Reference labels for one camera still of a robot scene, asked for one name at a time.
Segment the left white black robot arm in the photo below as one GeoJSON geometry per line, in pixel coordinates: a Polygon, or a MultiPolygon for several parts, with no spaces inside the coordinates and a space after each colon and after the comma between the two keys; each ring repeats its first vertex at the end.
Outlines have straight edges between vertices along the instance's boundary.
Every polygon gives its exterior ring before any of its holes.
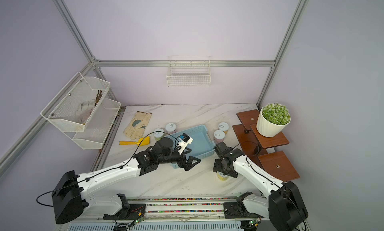
{"type": "Polygon", "coordinates": [[[52,192],[55,222],[66,224],[80,217],[84,212],[101,213],[104,220],[136,219],[144,205],[130,205],[124,194],[112,198],[96,198],[94,195],[121,181],[143,176],[157,170],[160,164],[176,163],[185,171],[199,164],[199,158],[190,156],[188,145],[192,138],[186,135],[178,145],[170,138],[162,138],[153,146],[136,153],[120,164],[95,172],[77,175],[66,172],[52,192]]]}

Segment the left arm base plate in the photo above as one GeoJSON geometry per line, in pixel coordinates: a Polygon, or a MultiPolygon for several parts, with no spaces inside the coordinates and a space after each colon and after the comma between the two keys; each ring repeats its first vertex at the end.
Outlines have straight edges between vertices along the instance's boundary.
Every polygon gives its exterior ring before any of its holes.
{"type": "Polygon", "coordinates": [[[138,220],[143,217],[146,211],[146,204],[131,204],[130,208],[122,208],[115,215],[104,214],[105,221],[138,220]]]}

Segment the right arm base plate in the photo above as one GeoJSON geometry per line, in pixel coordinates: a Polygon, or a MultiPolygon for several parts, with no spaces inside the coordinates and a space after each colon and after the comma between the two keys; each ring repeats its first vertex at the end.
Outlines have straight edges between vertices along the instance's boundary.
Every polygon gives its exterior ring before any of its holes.
{"type": "Polygon", "coordinates": [[[249,213],[243,205],[238,203],[224,203],[224,215],[226,219],[258,218],[259,215],[249,213]]]}

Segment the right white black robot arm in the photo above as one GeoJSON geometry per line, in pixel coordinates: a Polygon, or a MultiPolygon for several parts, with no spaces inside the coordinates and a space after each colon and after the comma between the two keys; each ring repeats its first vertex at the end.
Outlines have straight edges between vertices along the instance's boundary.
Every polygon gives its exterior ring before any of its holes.
{"type": "Polygon", "coordinates": [[[213,171],[237,178],[239,175],[251,182],[261,197],[246,192],[235,202],[224,203],[227,219],[248,219],[245,230],[255,231],[262,219],[268,219],[278,231],[306,231],[309,214],[298,187],[291,181],[284,182],[268,174],[245,153],[220,142],[214,147],[218,158],[213,171]]]}

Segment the yellow label can front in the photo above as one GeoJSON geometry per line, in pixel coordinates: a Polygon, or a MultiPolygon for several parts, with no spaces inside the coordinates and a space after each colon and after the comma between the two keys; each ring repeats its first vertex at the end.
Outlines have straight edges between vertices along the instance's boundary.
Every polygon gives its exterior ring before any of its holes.
{"type": "Polygon", "coordinates": [[[217,177],[220,181],[227,181],[230,177],[225,175],[223,172],[217,172],[217,177]]]}

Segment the pink label can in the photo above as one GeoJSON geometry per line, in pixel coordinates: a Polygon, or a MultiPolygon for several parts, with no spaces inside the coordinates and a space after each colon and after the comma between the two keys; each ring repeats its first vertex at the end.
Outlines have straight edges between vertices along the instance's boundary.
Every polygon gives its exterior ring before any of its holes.
{"type": "Polygon", "coordinates": [[[225,138],[226,134],[224,131],[222,130],[216,130],[214,132],[214,142],[215,144],[218,144],[220,142],[223,142],[224,138],[225,138]]]}
{"type": "Polygon", "coordinates": [[[177,126],[175,123],[168,123],[165,126],[166,133],[173,134],[177,131],[177,126]]]}

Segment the green label can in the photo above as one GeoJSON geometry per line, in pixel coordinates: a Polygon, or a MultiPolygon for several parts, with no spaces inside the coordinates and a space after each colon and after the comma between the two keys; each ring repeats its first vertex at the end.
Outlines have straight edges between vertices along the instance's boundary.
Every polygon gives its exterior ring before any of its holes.
{"type": "Polygon", "coordinates": [[[153,132],[153,135],[154,135],[155,140],[159,141],[164,137],[165,133],[164,133],[164,130],[162,128],[156,128],[153,132]]]}

